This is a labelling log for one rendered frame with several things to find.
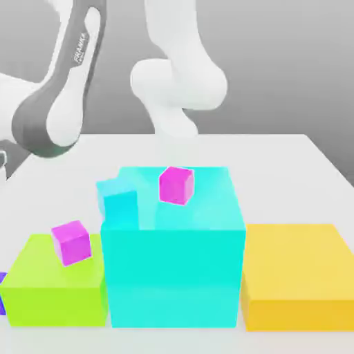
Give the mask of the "small magenta cube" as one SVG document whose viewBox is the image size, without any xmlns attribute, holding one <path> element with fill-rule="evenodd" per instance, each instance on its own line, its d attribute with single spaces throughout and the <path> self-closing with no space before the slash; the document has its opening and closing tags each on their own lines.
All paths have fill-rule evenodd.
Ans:
<svg viewBox="0 0 354 354">
<path fill-rule="evenodd" d="M 168 167 L 158 179 L 159 199 L 175 205 L 186 205 L 194 195 L 194 171 L 182 167 Z"/>
<path fill-rule="evenodd" d="M 55 253 L 63 266 L 92 257 L 90 236 L 80 221 L 53 227 L 51 232 Z"/>
</svg>

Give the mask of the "small cyan cube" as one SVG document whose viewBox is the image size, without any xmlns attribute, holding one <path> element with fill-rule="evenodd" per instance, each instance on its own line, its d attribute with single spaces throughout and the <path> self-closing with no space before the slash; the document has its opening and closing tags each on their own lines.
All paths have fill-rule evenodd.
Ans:
<svg viewBox="0 0 354 354">
<path fill-rule="evenodd" d="M 138 192 L 125 177 L 96 182 L 97 202 L 103 221 L 121 230 L 138 229 Z"/>
</svg>

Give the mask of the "small purple cube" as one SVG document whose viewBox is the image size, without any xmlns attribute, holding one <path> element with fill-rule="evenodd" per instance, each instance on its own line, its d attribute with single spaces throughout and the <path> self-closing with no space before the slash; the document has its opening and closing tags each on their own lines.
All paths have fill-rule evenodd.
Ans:
<svg viewBox="0 0 354 354">
<path fill-rule="evenodd" d="M 7 272 L 0 272 L 0 285 L 3 280 L 6 278 Z M 0 316 L 6 316 L 6 309 L 3 303 L 3 299 L 0 295 Z"/>
</svg>

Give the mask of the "large cyan box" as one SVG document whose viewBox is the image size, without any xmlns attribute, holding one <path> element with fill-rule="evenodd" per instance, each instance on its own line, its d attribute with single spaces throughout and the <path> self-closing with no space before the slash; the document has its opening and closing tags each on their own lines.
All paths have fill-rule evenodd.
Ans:
<svg viewBox="0 0 354 354">
<path fill-rule="evenodd" d="M 162 167 L 122 167 L 138 192 L 138 229 L 101 226 L 115 328 L 233 328 L 245 223 L 229 170 L 195 167 L 186 205 L 161 202 Z"/>
</svg>

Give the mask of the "large yellow box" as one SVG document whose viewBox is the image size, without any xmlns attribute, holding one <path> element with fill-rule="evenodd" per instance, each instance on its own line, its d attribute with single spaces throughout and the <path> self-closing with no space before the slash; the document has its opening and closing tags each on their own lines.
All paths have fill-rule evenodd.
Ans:
<svg viewBox="0 0 354 354">
<path fill-rule="evenodd" d="M 354 254 L 331 224 L 249 224 L 240 302 L 248 331 L 354 332 Z"/>
</svg>

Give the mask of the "large green box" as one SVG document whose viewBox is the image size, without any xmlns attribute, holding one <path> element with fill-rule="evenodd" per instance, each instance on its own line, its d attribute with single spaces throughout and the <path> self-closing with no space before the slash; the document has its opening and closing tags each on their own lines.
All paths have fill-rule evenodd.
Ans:
<svg viewBox="0 0 354 354">
<path fill-rule="evenodd" d="M 0 283 L 11 326 L 104 326 L 108 314 L 101 238 L 92 256 L 63 266 L 49 234 L 33 234 Z"/>
</svg>

